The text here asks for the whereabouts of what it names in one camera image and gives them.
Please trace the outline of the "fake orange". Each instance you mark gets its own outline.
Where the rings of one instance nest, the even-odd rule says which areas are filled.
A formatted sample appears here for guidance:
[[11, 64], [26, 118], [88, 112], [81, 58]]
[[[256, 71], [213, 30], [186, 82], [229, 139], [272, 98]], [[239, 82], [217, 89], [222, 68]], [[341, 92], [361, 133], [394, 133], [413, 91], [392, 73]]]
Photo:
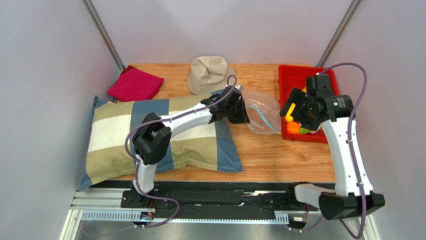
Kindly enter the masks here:
[[298, 135], [301, 130], [301, 125], [296, 121], [290, 121], [286, 123], [285, 129], [288, 134]]

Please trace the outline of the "clear zip top bag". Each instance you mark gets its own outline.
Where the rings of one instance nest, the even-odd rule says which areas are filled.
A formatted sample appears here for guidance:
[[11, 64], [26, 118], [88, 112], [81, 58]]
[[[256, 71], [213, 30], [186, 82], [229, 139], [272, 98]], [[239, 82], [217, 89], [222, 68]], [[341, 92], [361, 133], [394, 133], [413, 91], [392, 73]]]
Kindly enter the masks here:
[[248, 128], [255, 134], [281, 135], [282, 124], [278, 101], [253, 89], [245, 90], [242, 95], [250, 120], [250, 123], [247, 124]]

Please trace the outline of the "fake white cauliflower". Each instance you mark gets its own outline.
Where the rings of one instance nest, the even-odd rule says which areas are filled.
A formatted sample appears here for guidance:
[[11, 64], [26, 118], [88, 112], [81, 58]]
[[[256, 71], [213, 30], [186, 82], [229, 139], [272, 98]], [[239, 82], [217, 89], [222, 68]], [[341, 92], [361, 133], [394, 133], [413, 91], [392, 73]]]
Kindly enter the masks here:
[[299, 135], [306, 135], [306, 134], [315, 134], [317, 130], [310, 130], [304, 127], [301, 127], [298, 131]]

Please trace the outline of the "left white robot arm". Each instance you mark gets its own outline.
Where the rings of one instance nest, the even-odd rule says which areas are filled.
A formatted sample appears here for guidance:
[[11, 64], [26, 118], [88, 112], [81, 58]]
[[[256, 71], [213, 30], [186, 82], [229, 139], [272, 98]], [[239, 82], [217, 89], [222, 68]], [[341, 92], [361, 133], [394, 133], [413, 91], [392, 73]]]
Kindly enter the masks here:
[[130, 190], [122, 194], [122, 208], [144, 208], [155, 200], [170, 201], [168, 196], [153, 196], [157, 164], [167, 154], [171, 140], [199, 126], [223, 119], [231, 124], [249, 123], [241, 85], [227, 85], [219, 94], [205, 98], [178, 113], [158, 116], [152, 112], [129, 132], [124, 149], [135, 162], [135, 176]]

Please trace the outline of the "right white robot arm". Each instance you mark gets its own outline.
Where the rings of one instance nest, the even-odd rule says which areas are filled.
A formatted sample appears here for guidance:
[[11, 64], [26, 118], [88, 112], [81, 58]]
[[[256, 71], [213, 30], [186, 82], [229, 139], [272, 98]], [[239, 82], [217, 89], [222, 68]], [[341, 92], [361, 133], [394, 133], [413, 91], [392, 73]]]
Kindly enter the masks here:
[[336, 95], [328, 74], [306, 78], [306, 91], [294, 87], [280, 115], [289, 113], [303, 129], [321, 129], [331, 152], [335, 173], [334, 189], [308, 182], [289, 187], [293, 204], [308, 204], [320, 210], [326, 220], [362, 217], [382, 208], [385, 197], [371, 185], [356, 136], [354, 104], [348, 95]]

